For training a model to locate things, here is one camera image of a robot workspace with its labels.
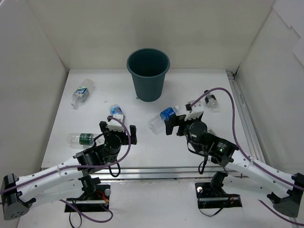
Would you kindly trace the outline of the clear bottle dark blue label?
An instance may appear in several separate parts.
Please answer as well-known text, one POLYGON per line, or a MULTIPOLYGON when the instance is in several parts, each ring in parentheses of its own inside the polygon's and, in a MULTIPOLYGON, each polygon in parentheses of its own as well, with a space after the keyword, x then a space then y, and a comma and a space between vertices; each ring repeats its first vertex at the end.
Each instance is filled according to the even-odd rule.
POLYGON ((159 134, 163 130, 163 128, 165 128, 164 121, 169 120, 169 118, 173 114, 176 114, 179 111, 179 109, 180 107, 178 105, 166 108, 148 122, 149 129, 154 134, 159 134))

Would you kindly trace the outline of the small bottle light blue label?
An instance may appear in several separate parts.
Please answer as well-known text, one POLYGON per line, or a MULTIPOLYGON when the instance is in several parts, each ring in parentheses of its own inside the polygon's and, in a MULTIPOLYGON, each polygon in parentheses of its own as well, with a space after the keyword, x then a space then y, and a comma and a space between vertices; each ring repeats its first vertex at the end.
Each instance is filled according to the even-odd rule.
POLYGON ((114 114, 120 114, 120 115, 124 116, 124 113, 123 113, 121 107, 117 104, 110 106, 109 111, 110 111, 111 116, 113 116, 114 114))

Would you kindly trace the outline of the clear bottle green label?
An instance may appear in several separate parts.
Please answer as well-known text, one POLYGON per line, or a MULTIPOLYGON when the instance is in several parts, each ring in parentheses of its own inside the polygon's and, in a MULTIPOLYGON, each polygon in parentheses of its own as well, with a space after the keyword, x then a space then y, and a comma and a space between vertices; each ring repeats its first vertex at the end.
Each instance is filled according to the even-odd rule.
POLYGON ((96 145, 101 145, 104 143, 104 138, 100 136, 94 141, 98 136, 97 133, 70 133, 66 141, 73 149, 87 149, 92 147, 95 143, 96 145))

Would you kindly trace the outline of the small clear bottle black label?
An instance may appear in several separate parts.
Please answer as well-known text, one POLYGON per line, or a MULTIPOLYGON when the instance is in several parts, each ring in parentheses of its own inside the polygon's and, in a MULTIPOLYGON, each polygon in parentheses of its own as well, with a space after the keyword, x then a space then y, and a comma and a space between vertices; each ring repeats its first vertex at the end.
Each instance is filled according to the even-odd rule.
POLYGON ((214 112, 218 111, 218 109, 219 109, 218 105, 219 104, 218 104, 218 101, 213 94, 206 95, 205 102, 206 102, 206 105, 209 109, 211 109, 214 112))

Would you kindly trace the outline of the clear bottle blue-white label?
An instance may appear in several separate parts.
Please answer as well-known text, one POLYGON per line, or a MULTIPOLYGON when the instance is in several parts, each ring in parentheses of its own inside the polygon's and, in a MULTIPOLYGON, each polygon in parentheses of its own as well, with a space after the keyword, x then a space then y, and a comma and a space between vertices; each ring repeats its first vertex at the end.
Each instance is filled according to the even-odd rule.
POLYGON ((94 81, 91 79, 85 79, 72 95, 72 107, 77 109, 81 106, 91 96, 94 90, 94 81))

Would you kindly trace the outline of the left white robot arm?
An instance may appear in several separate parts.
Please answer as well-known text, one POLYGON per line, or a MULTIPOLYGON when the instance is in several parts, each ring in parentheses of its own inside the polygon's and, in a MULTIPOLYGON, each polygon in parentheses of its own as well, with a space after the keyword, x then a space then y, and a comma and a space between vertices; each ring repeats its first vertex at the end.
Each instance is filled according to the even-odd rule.
POLYGON ((103 144, 93 144, 67 161, 28 176, 6 175, 0 189, 4 220, 19 218, 53 201, 93 197, 100 180, 91 175, 121 162, 117 157, 123 145, 137 144, 136 126, 126 128, 111 116, 99 125, 103 144))

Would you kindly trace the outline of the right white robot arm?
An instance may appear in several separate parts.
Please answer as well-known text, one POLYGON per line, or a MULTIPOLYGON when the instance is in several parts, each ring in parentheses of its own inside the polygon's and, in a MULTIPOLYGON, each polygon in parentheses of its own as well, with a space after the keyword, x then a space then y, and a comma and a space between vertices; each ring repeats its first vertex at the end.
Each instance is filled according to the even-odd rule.
POLYGON ((178 127, 177 136, 185 136, 188 150, 221 167, 237 171, 253 181, 240 180, 223 172, 217 172, 210 183, 211 192, 220 196, 228 188, 241 193, 250 192, 257 199, 269 199, 273 208, 287 217, 296 218, 304 194, 303 174, 289 174, 250 158, 234 143, 208 132, 201 117, 188 120, 186 115, 173 115, 165 120, 166 134, 178 127))

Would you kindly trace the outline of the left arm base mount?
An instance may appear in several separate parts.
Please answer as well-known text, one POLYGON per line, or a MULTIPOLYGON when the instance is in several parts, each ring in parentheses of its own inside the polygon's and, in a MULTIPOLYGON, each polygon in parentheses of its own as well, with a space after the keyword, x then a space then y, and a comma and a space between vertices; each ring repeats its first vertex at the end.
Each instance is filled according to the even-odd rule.
POLYGON ((82 192, 78 198, 67 198, 81 212, 105 212, 109 209, 111 184, 101 182, 99 178, 82 177, 82 192))

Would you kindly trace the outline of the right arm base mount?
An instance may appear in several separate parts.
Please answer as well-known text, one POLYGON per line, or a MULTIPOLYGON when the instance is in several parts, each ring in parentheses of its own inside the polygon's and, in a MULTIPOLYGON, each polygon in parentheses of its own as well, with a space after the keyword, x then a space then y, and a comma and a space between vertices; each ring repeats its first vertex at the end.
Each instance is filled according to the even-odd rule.
POLYGON ((240 196, 227 194, 223 190, 223 180, 231 177, 227 173, 217 172, 211 182, 196 182, 195 190, 198 209, 241 208, 240 196))

